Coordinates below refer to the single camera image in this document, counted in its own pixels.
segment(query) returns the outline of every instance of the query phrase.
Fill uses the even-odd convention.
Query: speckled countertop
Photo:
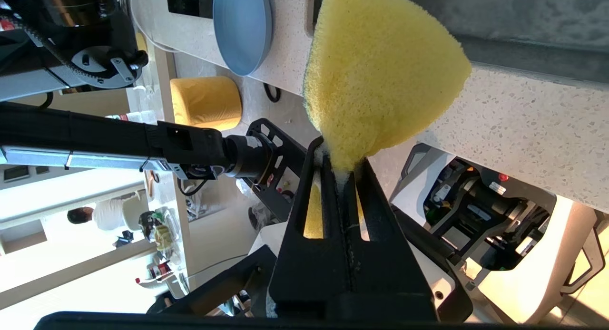
[[[135,0],[157,42],[226,66],[213,21],[170,14],[166,0]],[[274,39],[253,78],[302,94],[311,37],[309,0],[271,0]],[[461,96],[419,141],[609,211],[609,89],[571,87],[475,66]]]

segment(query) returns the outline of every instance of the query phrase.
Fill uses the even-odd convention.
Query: kitchen counter
[[[253,78],[302,94],[312,38],[309,0],[270,0],[274,39]],[[166,0],[135,0],[155,41],[220,66],[213,21],[170,14]],[[609,211],[609,89],[572,87],[522,72],[474,66],[461,96],[417,139]]]

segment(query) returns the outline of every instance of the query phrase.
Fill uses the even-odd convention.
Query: white shirt
[[[97,203],[93,210],[93,221],[104,231],[114,230],[125,225],[122,215],[122,200],[111,199]]]

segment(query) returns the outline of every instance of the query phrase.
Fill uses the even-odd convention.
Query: plate
[[[268,0],[214,0],[214,29],[222,59],[235,74],[250,75],[265,60],[273,34]]]

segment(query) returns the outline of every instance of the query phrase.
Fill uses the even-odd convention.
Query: yellow ottoman
[[[171,98],[177,124],[228,130],[241,120],[241,98],[228,77],[172,79]]]

